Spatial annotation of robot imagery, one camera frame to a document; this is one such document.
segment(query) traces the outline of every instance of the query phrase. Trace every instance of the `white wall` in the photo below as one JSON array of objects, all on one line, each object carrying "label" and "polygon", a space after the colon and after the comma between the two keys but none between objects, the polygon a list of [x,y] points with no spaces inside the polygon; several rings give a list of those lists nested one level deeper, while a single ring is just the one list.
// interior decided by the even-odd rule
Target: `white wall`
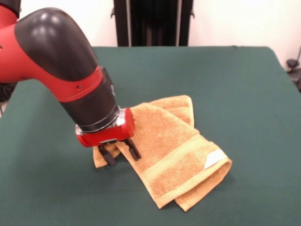
[{"label": "white wall", "polygon": [[110,18],[113,0],[21,0],[20,18],[44,7],[60,8],[72,16],[91,45],[117,46],[115,18]]},{"label": "white wall", "polygon": [[[116,46],[113,0],[22,0],[21,17],[43,7],[61,8],[80,25],[91,45]],[[301,0],[194,0],[190,46],[269,46],[281,65],[301,45]]]},{"label": "white wall", "polygon": [[189,44],[269,46],[281,65],[301,45],[301,0],[194,0]]}]

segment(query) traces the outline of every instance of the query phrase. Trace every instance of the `green tablecloth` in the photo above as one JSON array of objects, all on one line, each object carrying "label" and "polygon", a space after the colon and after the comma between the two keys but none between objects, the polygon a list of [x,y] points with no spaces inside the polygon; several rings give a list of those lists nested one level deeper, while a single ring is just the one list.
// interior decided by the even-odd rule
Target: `green tablecloth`
[{"label": "green tablecloth", "polygon": [[301,210],[301,99],[268,48],[95,48],[120,106],[186,94],[195,126],[233,160],[187,213],[159,210],[121,156],[91,149],[38,81],[18,84],[0,119],[0,225],[293,226]]}]

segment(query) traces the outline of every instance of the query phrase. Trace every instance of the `white towel tag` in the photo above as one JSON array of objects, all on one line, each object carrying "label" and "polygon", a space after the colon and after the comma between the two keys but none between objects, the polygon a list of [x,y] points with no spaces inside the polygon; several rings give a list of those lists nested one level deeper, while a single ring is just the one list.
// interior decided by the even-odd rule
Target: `white towel tag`
[{"label": "white towel tag", "polygon": [[222,159],[227,158],[227,155],[222,150],[215,150],[207,155],[204,169],[216,164]]}]

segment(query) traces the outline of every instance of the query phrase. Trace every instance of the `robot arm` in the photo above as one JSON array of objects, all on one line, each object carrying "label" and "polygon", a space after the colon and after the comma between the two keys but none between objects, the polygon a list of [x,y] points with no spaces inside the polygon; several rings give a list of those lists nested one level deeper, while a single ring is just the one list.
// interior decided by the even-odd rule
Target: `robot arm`
[{"label": "robot arm", "polygon": [[84,33],[65,12],[37,10],[18,21],[21,0],[0,0],[0,82],[37,79],[56,97],[76,124],[86,147],[125,141],[140,158],[130,138],[135,123],[129,108],[116,104],[113,84]]}]

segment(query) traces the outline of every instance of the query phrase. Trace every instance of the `orange towel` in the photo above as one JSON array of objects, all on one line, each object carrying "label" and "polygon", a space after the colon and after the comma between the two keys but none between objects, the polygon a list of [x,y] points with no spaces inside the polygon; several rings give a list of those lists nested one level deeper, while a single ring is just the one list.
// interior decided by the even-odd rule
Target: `orange towel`
[{"label": "orange towel", "polygon": [[[188,103],[189,108],[179,110],[176,106],[182,103],[179,98]],[[122,152],[159,209],[175,200],[188,211],[223,181],[232,161],[218,145],[193,128],[192,101],[188,96],[142,103],[131,110],[136,124],[132,140],[142,158],[134,161],[123,142],[106,149]],[[100,160],[97,152],[95,147],[96,167]]]},{"label": "orange towel", "polygon": [[[154,106],[161,107],[176,117],[182,119],[187,124],[194,127],[193,106],[190,97],[182,95],[177,97],[167,97],[150,102]],[[106,145],[106,150],[111,153],[113,158],[120,154],[120,150],[115,144]],[[98,147],[93,148],[93,159],[96,168],[106,166],[108,163],[98,151]]]}]

